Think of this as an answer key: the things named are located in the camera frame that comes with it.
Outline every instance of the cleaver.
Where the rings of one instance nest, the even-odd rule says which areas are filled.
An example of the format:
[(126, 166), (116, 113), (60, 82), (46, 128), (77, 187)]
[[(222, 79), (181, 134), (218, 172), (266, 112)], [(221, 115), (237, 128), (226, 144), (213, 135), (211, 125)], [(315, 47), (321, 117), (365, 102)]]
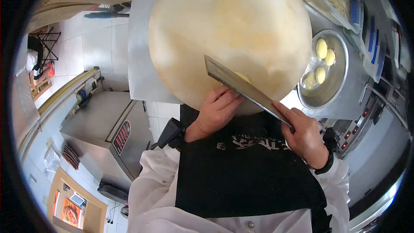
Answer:
[(255, 103), (257, 106), (267, 111), (272, 116), (275, 116), (281, 122), (287, 124), (290, 127), (292, 133), (295, 132), (292, 124), (290, 124), (290, 122), (276, 109), (276, 107), (273, 105), (273, 100), (270, 99), (267, 95), (263, 94), (255, 86), (245, 81), (243, 78), (225, 66), (221, 65), (211, 57), (204, 55), (204, 60), (206, 63), (207, 74), (210, 77), (230, 87), (240, 95), (246, 97), (248, 100)]

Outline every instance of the black pants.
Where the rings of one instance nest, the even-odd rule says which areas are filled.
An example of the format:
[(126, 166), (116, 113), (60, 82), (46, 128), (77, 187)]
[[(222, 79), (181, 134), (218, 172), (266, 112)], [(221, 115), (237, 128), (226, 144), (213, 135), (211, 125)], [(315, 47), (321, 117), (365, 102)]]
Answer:
[(41, 41), (36, 37), (29, 36), (27, 39), (27, 48), (37, 51), (37, 63), (32, 70), (42, 68), (43, 45)]

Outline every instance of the poster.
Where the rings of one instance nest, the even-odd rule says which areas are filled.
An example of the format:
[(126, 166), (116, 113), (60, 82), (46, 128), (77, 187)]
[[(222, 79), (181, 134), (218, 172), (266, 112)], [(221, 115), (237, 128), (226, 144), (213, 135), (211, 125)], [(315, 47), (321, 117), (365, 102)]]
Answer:
[(80, 218), (80, 209), (65, 198), (62, 208), (62, 220), (69, 225), (78, 227)]

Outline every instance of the stainless steel table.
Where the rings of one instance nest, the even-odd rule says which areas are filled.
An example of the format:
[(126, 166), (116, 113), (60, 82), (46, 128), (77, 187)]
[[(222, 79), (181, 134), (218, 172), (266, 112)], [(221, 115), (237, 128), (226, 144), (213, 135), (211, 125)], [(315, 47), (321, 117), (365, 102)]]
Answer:
[[(128, 77), (132, 99), (182, 103), (164, 85), (152, 64), (148, 49), (148, 23), (152, 8), (157, 0), (132, 0), (129, 37), (128, 37)], [(312, 34), (315, 35), (323, 29), (333, 29), (342, 35), (346, 41), (349, 53), (349, 70), (345, 86), (339, 96), (329, 106), (313, 111), (305, 108), (299, 101), (297, 91), (293, 90), (281, 102), (289, 108), (296, 107), (311, 117), (324, 117), (331, 119), (356, 120), (361, 115), (368, 101), (370, 91), (365, 93), (361, 104), (359, 99), (365, 84), (369, 81), (362, 61), (356, 49), (352, 47), (345, 37), (342, 29), (313, 7), (305, 3), (312, 24)]]

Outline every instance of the white jacket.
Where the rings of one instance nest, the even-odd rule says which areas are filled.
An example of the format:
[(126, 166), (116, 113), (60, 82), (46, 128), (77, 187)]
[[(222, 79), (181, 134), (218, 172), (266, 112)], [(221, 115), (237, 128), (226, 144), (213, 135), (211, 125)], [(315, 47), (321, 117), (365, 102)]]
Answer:
[[(311, 211), (301, 209), (278, 214), (249, 217), (204, 219), (175, 208), (180, 153), (168, 145), (144, 151), (142, 172), (129, 191), (128, 233), (293, 233), (312, 232)], [(332, 214), (333, 232), (348, 232), (348, 165), (335, 158), (328, 172), (312, 174), (327, 200), (327, 215)]]

